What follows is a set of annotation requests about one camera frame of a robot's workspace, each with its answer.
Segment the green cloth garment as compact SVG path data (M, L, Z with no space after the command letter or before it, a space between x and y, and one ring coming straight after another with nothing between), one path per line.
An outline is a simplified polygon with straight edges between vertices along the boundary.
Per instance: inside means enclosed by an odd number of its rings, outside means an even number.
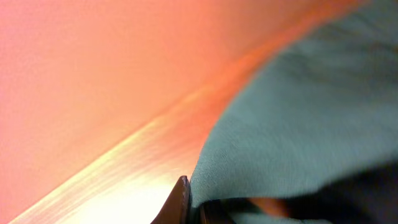
M211 131L190 222L210 200L293 197L397 160L397 2L371 1L281 51Z

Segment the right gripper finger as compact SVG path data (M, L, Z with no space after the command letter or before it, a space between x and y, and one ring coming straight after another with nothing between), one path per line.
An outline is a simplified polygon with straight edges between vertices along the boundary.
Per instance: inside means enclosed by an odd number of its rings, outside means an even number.
M190 183L186 175L178 178L165 203L151 224L186 224L190 209Z

